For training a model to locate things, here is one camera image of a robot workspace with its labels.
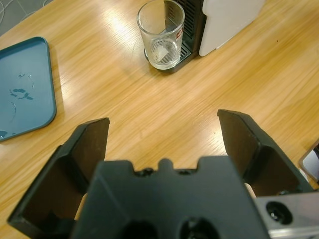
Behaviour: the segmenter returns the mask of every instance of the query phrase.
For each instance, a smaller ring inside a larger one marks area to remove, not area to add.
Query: glass bottom
[[[151,43],[149,62],[159,70],[166,70],[178,64],[180,47],[170,39],[154,39]]]

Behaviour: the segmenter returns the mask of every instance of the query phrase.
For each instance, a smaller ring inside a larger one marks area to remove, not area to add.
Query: wooden table
[[[297,165],[319,139],[319,1],[268,0],[222,48],[175,74],[146,61],[136,15],[144,0],[55,0],[0,37],[50,46],[57,115],[47,127],[0,143],[0,235],[55,148],[88,120],[111,120],[107,160],[136,169],[195,167],[224,154],[218,109],[250,114]]]

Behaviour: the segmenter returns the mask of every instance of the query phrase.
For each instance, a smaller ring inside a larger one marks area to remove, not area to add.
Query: red label
[[[178,39],[181,34],[183,33],[184,28],[182,28],[181,30],[179,30],[179,32],[176,34],[176,39]]]

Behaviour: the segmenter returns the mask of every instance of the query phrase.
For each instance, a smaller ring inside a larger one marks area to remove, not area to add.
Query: teal tray
[[[43,37],[0,51],[0,141],[44,127],[55,117],[50,52]]]

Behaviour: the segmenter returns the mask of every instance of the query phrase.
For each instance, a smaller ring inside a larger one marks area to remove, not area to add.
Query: white coffee machine
[[[258,16],[266,0],[175,1],[185,11],[183,42],[180,62],[165,72],[175,72],[196,55],[221,47]]]

